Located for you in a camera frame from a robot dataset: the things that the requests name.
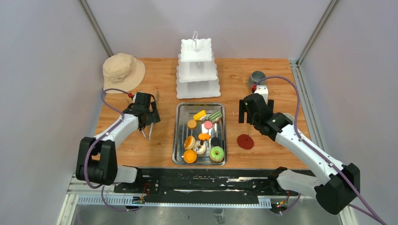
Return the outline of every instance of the white wall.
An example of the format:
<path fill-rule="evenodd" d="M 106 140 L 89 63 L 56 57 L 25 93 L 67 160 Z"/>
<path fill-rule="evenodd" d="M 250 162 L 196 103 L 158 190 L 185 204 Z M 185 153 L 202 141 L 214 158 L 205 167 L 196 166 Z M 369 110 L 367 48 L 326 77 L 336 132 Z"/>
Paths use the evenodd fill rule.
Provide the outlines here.
<path fill-rule="evenodd" d="M 303 64 L 328 151 L 361 169 L 361 193 L 387 224 L 398 220 L 397 11 L 396 0 L 340 1 Z"/>
<path fill-rule="evenodd" d="M 297 59 L 329 0 L 88 0 L 114 53 L 176 58 L 211 38 L 218 58 Z"/>
<path fill-rule="evenodd" d="M 0 3 L 0 224 L 52 225 L 106 59 L 77 0 Z"/>

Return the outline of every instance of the orange cookie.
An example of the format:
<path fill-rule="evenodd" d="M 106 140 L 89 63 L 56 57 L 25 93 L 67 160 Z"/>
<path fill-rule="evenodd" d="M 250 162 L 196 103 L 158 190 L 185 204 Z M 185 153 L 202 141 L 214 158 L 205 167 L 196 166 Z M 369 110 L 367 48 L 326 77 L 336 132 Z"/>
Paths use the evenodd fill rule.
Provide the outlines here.
<path fill-rule="evenodd" d="M 198 157 L 198 155 L 192 149 L 189 149 L 189 150 L 184 152 L 184 161 L 187 162 L 187 163 L 195 162 L 197 157 Z"/>
<path fill-rule="evenodd" d="M 193 149 L 193 147 L 195 146 L 195 138 L 193 136 L 189 136 L 187 137 L 187 139 L 184 142 L 184 149 L 188 150 L 188 149 Z"/>
<path fill-rule="evenodd" d="M 196 127 L 197 123 L 194 120 L 190 120 L 190 121 L 188 121 L 187 125 L 188 125 L 189 129 L 194 129 Z"/>

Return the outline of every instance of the beige hat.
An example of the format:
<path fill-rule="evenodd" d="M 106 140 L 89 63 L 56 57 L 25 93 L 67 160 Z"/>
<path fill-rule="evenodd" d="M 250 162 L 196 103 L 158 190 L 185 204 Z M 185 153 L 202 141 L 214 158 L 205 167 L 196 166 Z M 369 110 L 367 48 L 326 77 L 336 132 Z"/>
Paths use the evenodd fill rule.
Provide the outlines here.
<path fill-rule="evenodd" d="M 124 53 L 118 53 L 108 58 L 104 62 L 102 70 L 104 73 L 104 90 L 117 88 L 130 91 L 142 82 L 145 75 L 144 63 Z M 107 93 L 118 94 L 120 92 L 109 90 Z"/>

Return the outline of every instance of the green donut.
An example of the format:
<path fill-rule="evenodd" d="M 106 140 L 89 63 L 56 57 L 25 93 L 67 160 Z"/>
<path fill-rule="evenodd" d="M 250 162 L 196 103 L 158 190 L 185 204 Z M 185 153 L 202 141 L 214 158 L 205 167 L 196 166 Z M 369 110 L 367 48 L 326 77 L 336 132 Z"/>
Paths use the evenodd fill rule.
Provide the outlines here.
<path fill-rule="evenodd" d="M 224 158 L 224 150 L 221 147 L 215 146 L 210 150 L 210 159 L 220 162 Z"/>

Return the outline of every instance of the pink macaron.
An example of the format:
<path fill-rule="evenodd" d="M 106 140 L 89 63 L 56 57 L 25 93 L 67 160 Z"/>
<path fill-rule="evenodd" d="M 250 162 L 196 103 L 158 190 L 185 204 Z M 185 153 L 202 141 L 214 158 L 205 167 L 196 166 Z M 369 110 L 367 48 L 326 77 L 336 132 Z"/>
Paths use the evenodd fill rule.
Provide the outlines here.
<path fill-rule="evenodd" d="M 205 121 L 204 123 L 203 123 L 203 125 L 205 126 L 205 128 L 206 129 L 211 129 L 212 127 L 213 127 L 213 124 L 212 124 L 212 122 L 210 122 L 210 121 Z"/>

